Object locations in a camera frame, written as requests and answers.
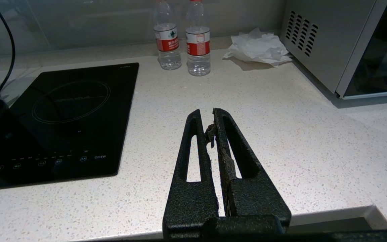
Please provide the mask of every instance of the stainless steel appliance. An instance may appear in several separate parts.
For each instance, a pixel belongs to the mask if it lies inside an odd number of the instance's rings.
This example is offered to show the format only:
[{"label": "stainless steel appliance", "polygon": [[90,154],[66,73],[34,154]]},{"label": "stainless steel appliance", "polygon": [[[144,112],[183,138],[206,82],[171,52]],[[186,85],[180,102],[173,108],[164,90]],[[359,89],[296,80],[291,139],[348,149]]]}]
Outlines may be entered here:
[{"label": "stainless steel appliance", "polygon": [[387,95],[387,0],[288,0],[281,40],[338,97]]}]

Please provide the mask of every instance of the red bottle label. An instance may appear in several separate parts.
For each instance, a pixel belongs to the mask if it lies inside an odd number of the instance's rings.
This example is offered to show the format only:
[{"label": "red bottle label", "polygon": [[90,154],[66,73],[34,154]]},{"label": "red bottle label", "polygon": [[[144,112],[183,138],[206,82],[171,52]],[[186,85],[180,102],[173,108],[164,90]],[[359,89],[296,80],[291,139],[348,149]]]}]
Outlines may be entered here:
[{"label": "red bottle label", "polygon": [[210,53],[210,31],[203,34],[186,32],[186,42],[189,55],[206,55]]},{"label": "red bottle label", "polygon": [[177,27],[167,31],[156,31],[156,44],[160,51],[172,51],[178,48]]}]

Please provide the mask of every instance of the black cable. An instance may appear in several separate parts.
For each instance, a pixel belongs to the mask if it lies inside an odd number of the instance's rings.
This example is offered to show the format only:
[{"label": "black cable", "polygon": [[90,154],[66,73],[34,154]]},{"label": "black cable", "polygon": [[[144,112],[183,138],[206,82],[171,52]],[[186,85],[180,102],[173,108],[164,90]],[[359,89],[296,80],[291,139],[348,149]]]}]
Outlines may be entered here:
[{"label": "black cable", "polygon": [[13,71],[14,59],[16,58],[16,49],[14,46],[13,35],[11,34],[10,28],[8,27],[8,24],[5,21],[1,12],[0,12],[0,18],[1,18],[2,22],[4,23],[4,26],[6,27],[6,30],[8,32],[8,35],[10,37],[10,42],[11,42],[11,63],[10,63],[10,68],[8,69],[8,73],[7,73],[6,77],[4,78],[4,81],[0,85],[0,92],[1,92],[1,90],[3,89],[4,85],[6,84],[6,82],[8,80],[8,78],[10,77],[11,72]]}]

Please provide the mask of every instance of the induction cooktop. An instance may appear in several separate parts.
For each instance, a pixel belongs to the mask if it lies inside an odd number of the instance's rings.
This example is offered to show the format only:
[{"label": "induction cooktop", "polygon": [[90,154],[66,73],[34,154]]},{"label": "induction cooktop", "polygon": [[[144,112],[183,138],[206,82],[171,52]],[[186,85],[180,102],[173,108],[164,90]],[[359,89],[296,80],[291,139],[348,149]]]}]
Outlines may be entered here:
[{"label": "induction cooktop", "polygon": [[116,175],[138,67],[41,73],[0,118],[0,188]]}]

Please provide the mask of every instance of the speckled white countertop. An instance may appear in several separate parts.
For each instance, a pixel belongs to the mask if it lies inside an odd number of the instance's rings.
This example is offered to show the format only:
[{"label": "speckled white countertop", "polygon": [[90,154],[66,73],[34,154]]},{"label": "speckled white countertop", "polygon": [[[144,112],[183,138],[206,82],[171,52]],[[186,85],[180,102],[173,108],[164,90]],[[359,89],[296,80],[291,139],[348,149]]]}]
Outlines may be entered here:
[{"label": "speckled white countertop", "polygon": [[[293,215],[374,204],[387,219],[387,104],[338,109],[293,63],[237,65],[224,53],[212,51],[201,78],[186,65],[162,70],[156,56],[15,70],[6,101],[40,72],[140,63],[118,175],[0,190],[0,241],[160,231],[186,117],[200,109],[206,128],[213,107],[230,112]],[[219,196],[216,149],[208,151]]]}]

